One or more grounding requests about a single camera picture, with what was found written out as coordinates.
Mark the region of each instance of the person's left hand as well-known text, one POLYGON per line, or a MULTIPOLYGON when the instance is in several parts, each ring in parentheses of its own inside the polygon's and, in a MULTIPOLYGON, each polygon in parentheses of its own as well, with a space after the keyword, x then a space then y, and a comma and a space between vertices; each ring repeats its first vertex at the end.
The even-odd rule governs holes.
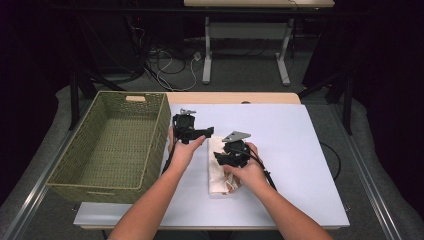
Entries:
MULTIPOLYGON (((172 146, 174 144, 174 131, 172 127, 169 128, 168 136, 168 152, 171 152, 172 146)), ((177 141, 169 169, 184 172, 191 162, 194 151, 203 144, 205 139, 205 136, 201 136, 189 144, 183 144, 182 142, 177 141)))

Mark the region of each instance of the metal bracket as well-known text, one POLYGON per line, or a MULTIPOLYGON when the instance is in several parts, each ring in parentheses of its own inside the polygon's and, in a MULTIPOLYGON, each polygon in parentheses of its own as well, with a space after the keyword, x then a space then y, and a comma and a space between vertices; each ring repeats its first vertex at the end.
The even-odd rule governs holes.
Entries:
POLYGON ((242 140, 244 138, 248 138, 250 136, 251 135, 249 133, 242 133, 242 132, 233 131, 230 135, 228 135, 227 137, 222 139, 222 141, 223 142, 236 142, 236 141, 242 140))
POLYGON ((196 113, 196 111, 195 110, 188 110, 188 109, 184 109, 184 108, 181 108, 180 109, 180 114, 181 115, 190 115, 192 113, 196 113))

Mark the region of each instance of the black curtain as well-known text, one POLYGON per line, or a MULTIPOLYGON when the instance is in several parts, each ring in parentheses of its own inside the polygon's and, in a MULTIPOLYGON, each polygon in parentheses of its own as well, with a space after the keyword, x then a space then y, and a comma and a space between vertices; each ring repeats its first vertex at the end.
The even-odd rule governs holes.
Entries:
MULTIPOLYGON (((418 0, 338 0, 334 11, 370 11, 374 17, 329 22, 303 84, 312 86, 352 70, 353 97, 367 109, 377 156, 402 196, 423 217, 424 22, 419 6, 418 0), (367 28, 369 35, 361 38, 367 28), (358 53, 358 41, 366 51, 358 53)), ((336 79, 330 94, 344 80, 336 79)))
POLYGON ((37 152, 57 111, 55 93, 69 82, 37 1, 0 2, 0 204, 37 152))

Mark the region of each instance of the forearm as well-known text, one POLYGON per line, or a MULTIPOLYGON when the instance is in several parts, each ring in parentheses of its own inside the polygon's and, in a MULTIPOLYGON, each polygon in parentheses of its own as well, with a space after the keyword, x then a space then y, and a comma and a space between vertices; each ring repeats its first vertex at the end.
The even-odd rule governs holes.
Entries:
POLYGON ((256 188, 254 193, 267 209, 284 239, 331 239, 313 219, 269 185, 256 188))
POLYGON ((168 169, 122 216, 110 239, 153 239, 182 176, 168 169))

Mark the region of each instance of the basket handle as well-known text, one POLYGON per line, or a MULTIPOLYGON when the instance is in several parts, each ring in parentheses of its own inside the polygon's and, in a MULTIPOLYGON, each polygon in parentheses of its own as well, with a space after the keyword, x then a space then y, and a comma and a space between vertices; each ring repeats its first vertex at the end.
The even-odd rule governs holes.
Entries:
POLYGON ((87 192, 88 194, 93 195, 109 195, 109 196, 115 196, 115 193, 105 193, 105 192, 87 192))
POLYGON ((125 100, 128 102, 146 102, 146 97, 144 96, 126 96, 125 100))

